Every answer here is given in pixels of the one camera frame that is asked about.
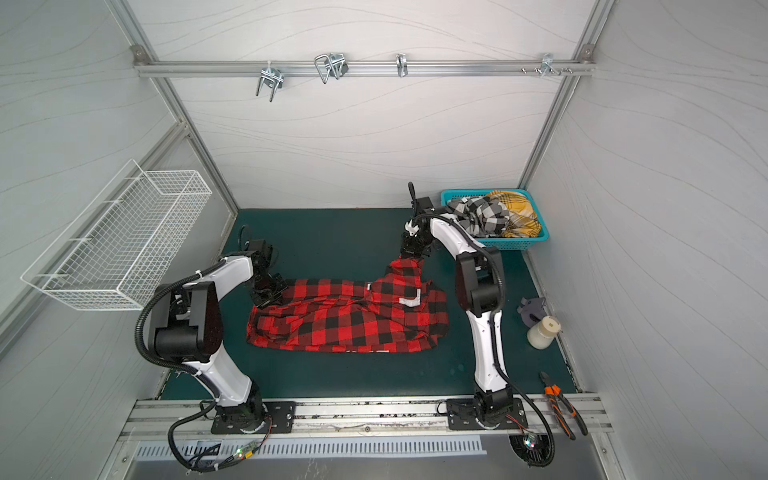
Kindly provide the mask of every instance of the metal hook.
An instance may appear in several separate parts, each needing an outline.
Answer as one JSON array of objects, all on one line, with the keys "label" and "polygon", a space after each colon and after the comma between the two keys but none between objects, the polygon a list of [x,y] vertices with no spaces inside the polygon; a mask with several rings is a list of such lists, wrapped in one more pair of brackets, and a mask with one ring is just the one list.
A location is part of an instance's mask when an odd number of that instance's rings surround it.
[{"label": "metal hook", "polygon": [[349,70],[349,66],[346,64],[346,59],[343,53],[329,53],[321,54],[315,57],[315,68],[317,73],[320,74],[320,80],[323,83],[328,83],[328,79],[333,73],[333,77],[339,80]]},{"label": "metal hook", "polygon": [[275,92],[278,88],[283,87],[283,74],[280,73],[280,70],[277,70],[276,68],[272,68],[270,64],[267,64],[266,68],[262,69],[261,76],[259,77],[259,83],[256,86],[256,96],[259,96],[259,92],[261,91],[261,86],[266,85],[267,87],[271,88],[272,91],[270,92],[270,103],[275,98]]},{"label": "metal hook", "polygon": [[397,62],[397,76],[400,78],[407,77],[408,59],[405,54],[398,53],[397,56],[395,56],[395,61]]},{"label": "metal hook", "polygon": [[545,75],[549,74],[557,74],[557,72],[552,68],[552,59],[553,57],[551,53],[547,53],[541,59],[541,67],[536,68],[539,77],[544,77]]}]

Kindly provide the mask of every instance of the laundry basket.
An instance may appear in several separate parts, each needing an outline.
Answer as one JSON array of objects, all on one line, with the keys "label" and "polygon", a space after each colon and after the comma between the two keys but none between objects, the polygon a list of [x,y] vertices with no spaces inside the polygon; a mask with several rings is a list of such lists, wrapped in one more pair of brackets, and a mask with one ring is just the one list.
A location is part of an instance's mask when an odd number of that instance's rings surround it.
[{"label": "laundry basket", "polygon": [[[528,198],[528,201],[531,202],[533,211],[536,212],[538,222],[541,224],[541,232],[536,238],[478,238],[476,239],[478,242],[487,247],[496,247],[499,250],[525,250],[534,243],[543,242],[549,238],[547,225],[544,223],[544,218],[541,217],[541,214],[536,207],[536,202],[533,201],[530,193],[517,188],[498,188],[496,190],[517,192],[525,195],[525,197]],[[493,190],[445,190],[440,195],[440,203],[446,205],[449,200],[456,200],[464,197],[482,197],[490,194],[492,191]]]},{"label": "laundry basket", "polygon": [[78,220],[60,238],[63,253],[44,254],[22,280],[76,310],[141,310],[200,215],[211,190],[195,170],[145,171],[116,176],[127,185],[84,231]]}]

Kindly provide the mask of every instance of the enclosure corner bracket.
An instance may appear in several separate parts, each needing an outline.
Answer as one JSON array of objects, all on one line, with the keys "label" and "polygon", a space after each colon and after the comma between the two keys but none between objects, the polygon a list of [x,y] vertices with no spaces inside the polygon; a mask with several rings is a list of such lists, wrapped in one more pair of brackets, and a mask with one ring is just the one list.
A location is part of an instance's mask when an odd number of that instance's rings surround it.
[{"label": "enclosure corner bracket", "polygon": [[143,45],[131,45],[131,53],[134,55],[134,65],[146,65],[149,63],[149,54]]},{"label": "enclosure corner bracket", "polygon": [[594,63],[594,43],[587,43],[581,47],[578,60],[581,63]]}]

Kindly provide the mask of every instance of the yellow plaid shirt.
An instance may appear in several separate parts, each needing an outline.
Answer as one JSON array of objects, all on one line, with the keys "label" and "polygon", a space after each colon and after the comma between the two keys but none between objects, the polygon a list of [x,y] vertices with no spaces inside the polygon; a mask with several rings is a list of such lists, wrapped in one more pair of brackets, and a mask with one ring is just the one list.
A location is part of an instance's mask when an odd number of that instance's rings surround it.
[{"label": "yellow plaid shirt", "polygon": [[486,195],[491,200],[498,200],[509,209],[507,229],[502,232],[505,238],[535,238],[541,232],[536,212],[528,198],[517,192],[494,190]]}]

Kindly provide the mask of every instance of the hanging rail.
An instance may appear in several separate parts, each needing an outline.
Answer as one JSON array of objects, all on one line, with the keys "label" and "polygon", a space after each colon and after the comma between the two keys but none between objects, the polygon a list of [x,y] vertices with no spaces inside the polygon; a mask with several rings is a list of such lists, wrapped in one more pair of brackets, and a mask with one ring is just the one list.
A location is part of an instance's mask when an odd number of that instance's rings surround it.
[{"label": "hanging rail", "polygon": [[[317,77],[314,61],[271,61],[270,66],[286,78]],[[348,61],[346,77],[398,77],[398,64],[388,61]],[[254,77],[261,76],[266,61],[149,61],[134,68],[140,77]],[[539,75],[541,60],[471,60],[418,61],[408,60],[409,77],[514,77]],[[592,75],[595,64],[573,60],[553,60],[550,76]]]}]

